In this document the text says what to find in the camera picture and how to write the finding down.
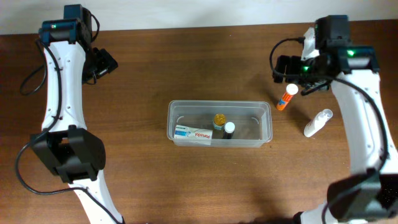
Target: black bottle with white cap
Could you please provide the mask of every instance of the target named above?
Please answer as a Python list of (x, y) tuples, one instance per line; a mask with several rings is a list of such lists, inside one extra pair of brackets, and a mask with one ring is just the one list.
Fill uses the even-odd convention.
[(223, 139), (231, 139), (232, 135), (234, 134), (234, 131), (235, 131), (235, 124), (232, 122), (227, 122), (224, 125)]

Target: orange tube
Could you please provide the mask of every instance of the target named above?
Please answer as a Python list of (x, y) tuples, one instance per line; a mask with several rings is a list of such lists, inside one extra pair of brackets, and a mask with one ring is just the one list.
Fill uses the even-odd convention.
[(299, 88), (297, 85), (294, 84), (289, 84), (286, 87), (286, 92), (282, 96), (282, 98), (279, 100), (278, 104), (276, 105), (276, 108), (280, 111), (284, 110), (286, 105), (291, 101), (293, 96), (299, 91)]

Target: wood grain surface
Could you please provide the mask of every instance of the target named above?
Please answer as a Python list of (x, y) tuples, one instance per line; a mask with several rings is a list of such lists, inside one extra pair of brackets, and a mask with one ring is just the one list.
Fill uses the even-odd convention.
[[(83, 86), (88, 130), (106, 148), (105, 177), (126, 223), (238, 223), (291, 217), (321, 204), (330, 183), (349, 176), (343, 120), (332, 92), (275, 103), (284, 84), (272, 81), (269, 52), (311, 24), (101, 32), (93, 44), (119, 63), (95, 86)], [(381, 66), (381, 96), (398, 139), (398, 21), (352, 22), (355, 44), (372, 45)], [(38, 196), (18, 183), (13, 164), (29, 134), (40, 132), (46, 88), (19, 94), (42, 63), (37, 35), (0, 36), (0, 223), (88, 223), (72, 192)], [(279, 54), (300, 55), (287, 43)], [(30, 83), (33, 88), (41, 74)], [(177, 147), (166, 137), (172, 100), (266, 101), (273, 140), (260, 148)], [(312, 138), (304, 126), (321, 110), (334, 117)], [(37, 189), (66, 187), (32, 151), (21, 172)]]

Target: gray plastic container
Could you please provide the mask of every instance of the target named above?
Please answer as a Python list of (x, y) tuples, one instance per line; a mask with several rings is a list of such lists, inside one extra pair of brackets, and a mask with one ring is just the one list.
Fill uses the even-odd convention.
[[(232, 139), (221, 139), (222, 131), (214, 131), (216, 114), (224, 114), (235, 124)], [(175, 139), (177, 124), (213, 130), (211, 144), (201, 144), (209, 140)], [(271, 109), (268, 103), (258, 101), (174, 100), (169, 104), (167, 137), (178, 146), (260, 147), (272, 139)]]

